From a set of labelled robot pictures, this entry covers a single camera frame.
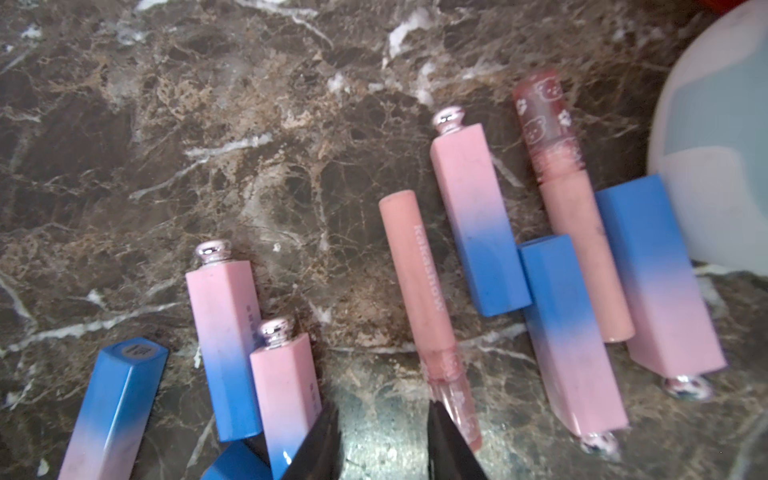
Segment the pink lip gloss tube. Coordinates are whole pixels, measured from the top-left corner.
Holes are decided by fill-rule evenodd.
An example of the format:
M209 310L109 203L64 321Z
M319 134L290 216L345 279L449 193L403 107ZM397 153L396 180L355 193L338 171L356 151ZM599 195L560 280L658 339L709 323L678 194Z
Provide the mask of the pink lip gloss tube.
M412 190L390 194L379 201L379 209L430 397L443 403L476 452L483 440L475 403L416 195Z

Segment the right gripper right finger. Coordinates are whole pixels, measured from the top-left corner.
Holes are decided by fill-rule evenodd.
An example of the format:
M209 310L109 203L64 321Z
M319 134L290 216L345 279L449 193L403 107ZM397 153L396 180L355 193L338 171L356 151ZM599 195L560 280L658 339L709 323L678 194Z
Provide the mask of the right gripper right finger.
M487 480L444 405L429 404L427 420L428 474L431 480Z

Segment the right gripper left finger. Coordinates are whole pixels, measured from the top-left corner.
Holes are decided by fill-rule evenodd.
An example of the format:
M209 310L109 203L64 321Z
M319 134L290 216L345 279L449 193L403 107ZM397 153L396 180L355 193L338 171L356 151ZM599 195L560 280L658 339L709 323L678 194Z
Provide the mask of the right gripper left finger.
M328 403L300 445L282 480L335 480L342 472L339 410Z

